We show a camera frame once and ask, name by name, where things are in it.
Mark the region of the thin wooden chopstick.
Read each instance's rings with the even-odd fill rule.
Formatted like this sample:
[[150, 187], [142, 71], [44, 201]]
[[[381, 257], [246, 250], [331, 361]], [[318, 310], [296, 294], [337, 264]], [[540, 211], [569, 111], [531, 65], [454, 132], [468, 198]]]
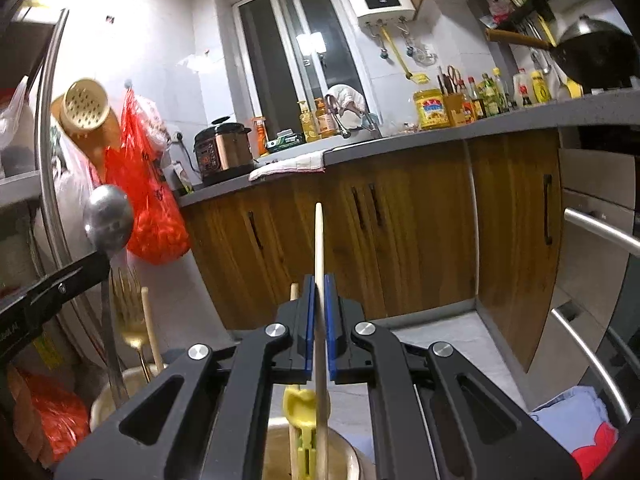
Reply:
[[145, 319], [146, 330], [148, 331], [149, 336], [149, 344], [152, 352], [152, 357], [155, 365], [155, 375], [159, 375], [164, 369], [165, 364], [160, 353], [160, 346], [157, 342], [157, 336], [155, 333], [155, 327], [153, 323], [153, 313], [151, 308], [151, 303], [149, 300], [149, 289], [147, 287], [142, 287], [141, 289], [141, 301], [143, 314]]

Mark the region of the yellow plastic training chopstick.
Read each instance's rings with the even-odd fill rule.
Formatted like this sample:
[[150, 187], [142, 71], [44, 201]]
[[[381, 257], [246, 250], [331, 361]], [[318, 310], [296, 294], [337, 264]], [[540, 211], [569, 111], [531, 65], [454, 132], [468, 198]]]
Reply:
[[288, 421], [288, 443], [293, 479], [316, 478], [317, 399], [314, 390], [299, 385], [285, 388], [282, 410]]

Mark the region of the gold fork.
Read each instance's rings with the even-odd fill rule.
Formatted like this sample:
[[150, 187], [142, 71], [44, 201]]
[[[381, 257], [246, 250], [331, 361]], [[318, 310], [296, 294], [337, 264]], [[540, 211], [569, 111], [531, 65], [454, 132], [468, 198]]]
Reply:
[[152, 374], [145, 362], [143, 348], [150, 344], [142, 304], [142, 287], [137, 275], [128, 266], [117, 268], [111, 276], [116, 322], [124, 343], [137, 352], [143, 377], [152, 380]]

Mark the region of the long steel spoon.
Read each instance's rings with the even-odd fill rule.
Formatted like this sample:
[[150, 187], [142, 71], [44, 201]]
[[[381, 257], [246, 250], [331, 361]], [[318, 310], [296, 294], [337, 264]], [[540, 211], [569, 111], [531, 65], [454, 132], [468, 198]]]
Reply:
[[115, 342], [110, 289], [111, 258], [128, 244], [134, 227], [134, 210], [121, 188], [104, 184], [90, 193], [82, 221], [92, 246], [107, 256], [106, 279], [101, 283], [101, 330], [108, 382], [114, 404], [116, 408], [120, 408], [129, 396], [122, 378]]

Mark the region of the wooden kitchen cabinets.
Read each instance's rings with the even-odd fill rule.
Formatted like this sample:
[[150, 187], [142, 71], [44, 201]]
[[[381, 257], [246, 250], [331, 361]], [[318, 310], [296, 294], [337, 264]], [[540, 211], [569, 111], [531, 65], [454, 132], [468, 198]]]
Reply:
[[368, 318], [478, 299], [522, 367], [550, 307], [561, 243], [559, 136], [494, 134], [341, 162], [185, 206], [192, 252], [230, 330], [270, 322], [314, 268]]

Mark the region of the red bag on shelf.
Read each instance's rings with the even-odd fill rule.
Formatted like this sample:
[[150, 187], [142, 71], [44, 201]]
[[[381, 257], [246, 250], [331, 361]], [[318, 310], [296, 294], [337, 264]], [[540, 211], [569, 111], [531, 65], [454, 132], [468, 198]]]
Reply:
[[90, 434], [84, 402], [55, 379], [13, 365], [6, 379], [14, 401], [12, 432], [33, 462], [48, 468]]

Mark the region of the white floral ceramic utensil holder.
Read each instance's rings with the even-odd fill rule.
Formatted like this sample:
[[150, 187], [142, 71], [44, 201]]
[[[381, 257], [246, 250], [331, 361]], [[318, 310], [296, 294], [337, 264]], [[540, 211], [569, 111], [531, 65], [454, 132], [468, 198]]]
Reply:
[[93, 436], [58, 475], [72, 479], [288, 479], [288, 422], [269, 417], [278, 382], [303, 370], [243, 349], [222, 358], [182, 356], [122, 405], [104, 389], [91, 408]]

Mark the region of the blue cartoon cloth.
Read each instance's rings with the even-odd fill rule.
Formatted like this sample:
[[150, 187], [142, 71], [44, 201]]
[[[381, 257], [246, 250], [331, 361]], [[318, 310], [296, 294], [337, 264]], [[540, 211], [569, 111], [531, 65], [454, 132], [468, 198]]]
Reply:
[[618, 440], [618, 430], [591, 386], [569, 388], [529, 416], [570, 453], [584, 479], [604, 462]]

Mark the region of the red plastic bag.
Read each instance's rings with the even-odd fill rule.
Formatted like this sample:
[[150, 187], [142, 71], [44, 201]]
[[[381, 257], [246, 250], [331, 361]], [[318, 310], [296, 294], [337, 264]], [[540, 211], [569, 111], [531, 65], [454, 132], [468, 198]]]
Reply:
[[161, 266], [184, 256], [190, 250], [190, 238], [160, 171], [160, 154], [146, 136], [145, 117], [136, 95], [127, 90], [120, 114], [120, 145], [104, 151], [105, 182], [121, 188], [134, 208], [127, 249]]

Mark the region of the built-in oven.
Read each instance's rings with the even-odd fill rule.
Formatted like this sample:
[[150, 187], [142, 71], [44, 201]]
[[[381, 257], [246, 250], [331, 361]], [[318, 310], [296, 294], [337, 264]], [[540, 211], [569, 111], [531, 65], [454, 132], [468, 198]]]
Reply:
[[524, 396], [537, 406], [591, 386], [620, 424], [639, 407], [639, 161], [563, 148], [560, 168], [558, 275]]

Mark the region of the yellow perforated scoop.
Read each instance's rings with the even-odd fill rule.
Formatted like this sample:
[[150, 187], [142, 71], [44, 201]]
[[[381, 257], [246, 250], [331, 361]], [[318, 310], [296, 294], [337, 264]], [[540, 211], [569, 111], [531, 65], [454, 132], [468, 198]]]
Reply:
[[51, 112], [104, 182], [105, 151], [119, 149], [120, 127], [103, 87], [93, 79], [76, 80], [53, 100]]

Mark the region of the electric pressure cooker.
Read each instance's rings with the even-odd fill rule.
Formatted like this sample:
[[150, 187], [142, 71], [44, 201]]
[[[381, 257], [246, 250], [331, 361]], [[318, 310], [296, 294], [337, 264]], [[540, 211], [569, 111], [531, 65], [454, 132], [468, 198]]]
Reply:
[[254, 169], [250, 128], [229, 116], [215, 119], [194, 138], [194, 154], [204, 186], [249, 174]]

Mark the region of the white dish towel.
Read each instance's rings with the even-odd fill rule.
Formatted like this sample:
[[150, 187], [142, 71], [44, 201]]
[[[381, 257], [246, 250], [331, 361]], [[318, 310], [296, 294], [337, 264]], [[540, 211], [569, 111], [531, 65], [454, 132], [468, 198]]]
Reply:
[[316, 151], [262, 165], [248, 175], [248, 180], [254, 182], [278, 174], [306, 174], [323, 170], [324, 151]]

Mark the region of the yellow oil tub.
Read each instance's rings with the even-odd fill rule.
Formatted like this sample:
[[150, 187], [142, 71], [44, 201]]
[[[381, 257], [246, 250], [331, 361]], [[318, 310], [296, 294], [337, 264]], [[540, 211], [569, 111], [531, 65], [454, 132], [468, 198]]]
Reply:
[[444, 96], [438, 89], [422, 89], [413, 93], [413, 102], [418, 114], [421, 130], [446, 128], [450, 120], [444, 103]]

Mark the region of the chrome curved rail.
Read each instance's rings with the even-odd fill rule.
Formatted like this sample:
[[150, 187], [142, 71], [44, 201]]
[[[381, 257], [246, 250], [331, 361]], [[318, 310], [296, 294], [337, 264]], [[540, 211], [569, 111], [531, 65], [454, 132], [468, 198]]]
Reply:
[[[70, 11], [63, 9], [56, 21], [52, 36], [43, 59], [35, 109], [36, 163], [39, 169], [41, 188], [41, 214], [44, 230], [52, 255], [55, 270], [73, 262], [66, 242], [63, 223], [58, 210], [54, 179], [52, 174], [53, 148], [51, 141], [51, 102], [58, 51]], [[106, 355], [100, 337], [101, 323], [84, 292], [70, 300], [70, 305], [78, 319], [86, 338], [96, 355], [96, 364], [106, 367]]]

